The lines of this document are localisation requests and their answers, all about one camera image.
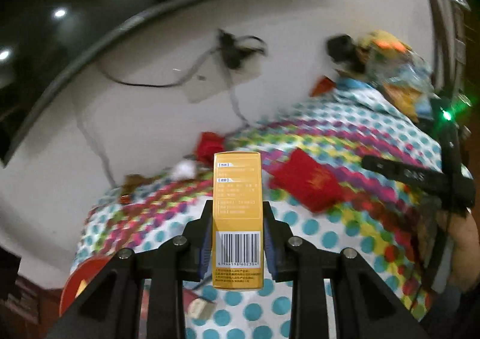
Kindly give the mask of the large red knitted sock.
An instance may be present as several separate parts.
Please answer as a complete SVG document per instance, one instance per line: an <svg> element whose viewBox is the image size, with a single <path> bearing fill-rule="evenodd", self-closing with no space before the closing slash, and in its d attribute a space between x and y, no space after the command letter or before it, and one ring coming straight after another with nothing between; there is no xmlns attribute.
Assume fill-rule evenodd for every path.
<svg viewBox="0 0 480 339"><path fill-rule="evenodd" d="M300 148L272 172L272 183L312 213L323 212L343 201L343 188L336 176Z"/></svg>

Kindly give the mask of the yellow barcode medicine box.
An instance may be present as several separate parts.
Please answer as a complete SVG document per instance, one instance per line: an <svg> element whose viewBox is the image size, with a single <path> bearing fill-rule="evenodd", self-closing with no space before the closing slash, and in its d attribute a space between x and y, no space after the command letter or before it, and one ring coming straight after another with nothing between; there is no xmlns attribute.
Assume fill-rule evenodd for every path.
<svg viewBox="0 0 480 339"><path fill-rule="evenodd" d="M260 153L214 156L212 284L220 290L264 285L264 217Z"/></svg>

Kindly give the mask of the red round tray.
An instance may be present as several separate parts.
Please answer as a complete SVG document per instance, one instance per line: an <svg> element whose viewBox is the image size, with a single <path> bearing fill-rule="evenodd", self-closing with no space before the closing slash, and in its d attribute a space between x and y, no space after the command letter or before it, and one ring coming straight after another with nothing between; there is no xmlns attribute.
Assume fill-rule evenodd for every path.
<svg viewBox="0 0 480 339"><path fill-rule="evenodd" d="M59 316L72 305L83 292L89 282L99 274L111 258L109 256L94 256L82 262L68 278L61 294Z"/></svg>

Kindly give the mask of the small white box on bed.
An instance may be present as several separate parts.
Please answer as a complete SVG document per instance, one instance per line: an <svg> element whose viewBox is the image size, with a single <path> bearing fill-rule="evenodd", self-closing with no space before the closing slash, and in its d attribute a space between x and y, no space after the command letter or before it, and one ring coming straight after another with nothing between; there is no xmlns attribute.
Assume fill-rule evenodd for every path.
<svg viewBox="0 0 480 339"><path fill-rule="evenodd" d="M216 309L216 304L207 299L193 299L187 307L187 315L192 320L209 320Z"/></svg>

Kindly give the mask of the polka dot bed sheet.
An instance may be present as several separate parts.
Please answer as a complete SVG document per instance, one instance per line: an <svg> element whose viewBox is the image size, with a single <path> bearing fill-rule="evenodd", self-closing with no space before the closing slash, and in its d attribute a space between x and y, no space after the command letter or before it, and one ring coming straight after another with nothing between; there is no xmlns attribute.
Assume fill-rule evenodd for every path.
<svg viewBox="0 0 480 339"><path fill-rule="evenodd" d="M343 188L343 201L312 213L272 183L272 172L296 148L328 168ZM372 266L417 322L433 295L414 266L413 222L420 191L361 167L381 156L439 170L440 146L376 91L333 90L296 104L280 117L224 139L224 149L260 153L263 194L272 213L320 249L351 246ZM94 256L128 247L154 250L198 218L212 196L212 168L199 161L196 179L174 182L171 168L119 203L120 188L107 192L85 221L72 272Z"/></svg>

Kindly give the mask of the brown candy wrapper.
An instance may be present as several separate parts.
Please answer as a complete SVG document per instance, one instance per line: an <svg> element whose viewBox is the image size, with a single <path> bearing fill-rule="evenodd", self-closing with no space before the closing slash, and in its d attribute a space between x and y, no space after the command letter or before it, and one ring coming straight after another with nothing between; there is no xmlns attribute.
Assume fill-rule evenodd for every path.
<svg viewBox="0 0 480 339"><path fill-rule="evenodd" d="M124 184L120 188L119 203L128 205L131 203L131 196L140 186L149 185L154 182L154 177L144 177L141 174L128 174L124 177Z"/></svg>

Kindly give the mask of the pile of plastic snack bags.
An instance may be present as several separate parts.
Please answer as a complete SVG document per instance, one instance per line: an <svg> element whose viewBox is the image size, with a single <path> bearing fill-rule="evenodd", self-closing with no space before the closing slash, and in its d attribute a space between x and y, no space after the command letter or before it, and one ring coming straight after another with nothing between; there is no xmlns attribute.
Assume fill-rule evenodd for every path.
<svg viewBox="0 0 480 339"><path fill-rule="evenodd" d="M431 120L431 68L412 48L386 31L360 37L355 52L368 81L414 122Z"/></svg>

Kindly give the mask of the small white sock ball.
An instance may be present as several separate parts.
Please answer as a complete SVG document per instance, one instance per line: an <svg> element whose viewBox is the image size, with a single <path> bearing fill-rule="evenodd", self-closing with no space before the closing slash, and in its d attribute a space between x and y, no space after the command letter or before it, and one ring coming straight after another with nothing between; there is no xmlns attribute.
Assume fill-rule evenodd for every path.
<svg viewBox="0 0 480 339"><path fill-rule="evenodd" d="M196 179L197 164L192 159L183 159L174 165L170 171L170 177L174 182Z"/></svg>

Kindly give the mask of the black power adapter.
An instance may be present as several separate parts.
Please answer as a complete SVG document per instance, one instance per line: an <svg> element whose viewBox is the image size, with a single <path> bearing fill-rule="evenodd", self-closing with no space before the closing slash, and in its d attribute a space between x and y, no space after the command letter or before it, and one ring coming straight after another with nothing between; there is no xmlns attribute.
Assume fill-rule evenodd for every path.
<svg viewBox="0 0 480 339"><path fill-rule="evenodd" d="M223 64L230 70L239 69L242 61L247 57L247 52L239 48L233 34L219 30L218 43Z"/></svg>

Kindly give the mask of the red packet by wall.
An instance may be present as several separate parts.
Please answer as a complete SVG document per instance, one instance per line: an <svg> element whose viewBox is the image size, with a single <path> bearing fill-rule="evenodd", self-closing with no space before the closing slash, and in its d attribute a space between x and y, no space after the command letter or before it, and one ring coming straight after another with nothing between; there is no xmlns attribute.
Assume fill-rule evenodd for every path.
<svg viewBox="0 0 480 339"><path fill-rule="evenodd" d="M318 97L327 93L336 87L336 82L332 81L330 78L323 76L317 79L315 86L309 93L310 97Z"/></svg>

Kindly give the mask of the black object on wall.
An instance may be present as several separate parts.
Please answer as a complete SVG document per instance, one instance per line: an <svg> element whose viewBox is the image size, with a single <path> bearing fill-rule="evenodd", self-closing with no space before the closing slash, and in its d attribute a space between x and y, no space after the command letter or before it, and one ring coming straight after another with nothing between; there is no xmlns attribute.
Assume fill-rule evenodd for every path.
<svg viewBox="0 0 480 339"><path fill-rule="evenodd" d="M348 34L339 34L326 40L326 51L335 63L351 61L355 48L353 39Z"/></svg>

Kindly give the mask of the small red sock by wall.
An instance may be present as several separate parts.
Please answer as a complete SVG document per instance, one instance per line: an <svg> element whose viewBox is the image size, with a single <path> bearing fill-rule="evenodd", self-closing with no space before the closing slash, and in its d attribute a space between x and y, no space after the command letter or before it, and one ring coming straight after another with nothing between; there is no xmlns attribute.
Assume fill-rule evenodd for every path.
<svg viewBox="0 0 480 339"><path fill-rule="evenodd" d="M224 137L213 132L202 132L195 149L195 156L200 163L212 166L215 154L224 151Z"/></svg>

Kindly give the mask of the white wall socket plate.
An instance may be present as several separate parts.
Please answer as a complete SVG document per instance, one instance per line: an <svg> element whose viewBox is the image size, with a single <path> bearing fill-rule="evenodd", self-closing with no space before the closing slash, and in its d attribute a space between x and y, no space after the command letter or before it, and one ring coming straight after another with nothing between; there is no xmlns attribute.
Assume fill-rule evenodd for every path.
<svg viewBox="0 0 480 339"><path fill-rule="evenodd" d="M225 68L219 56L209 57L199 71L181 89L191 104L205 101L214 95L227 91L232 85L239 85L261 75L260 56L255 55L242 62L238 70L230 70L230 80L225 77Z"/></svg>

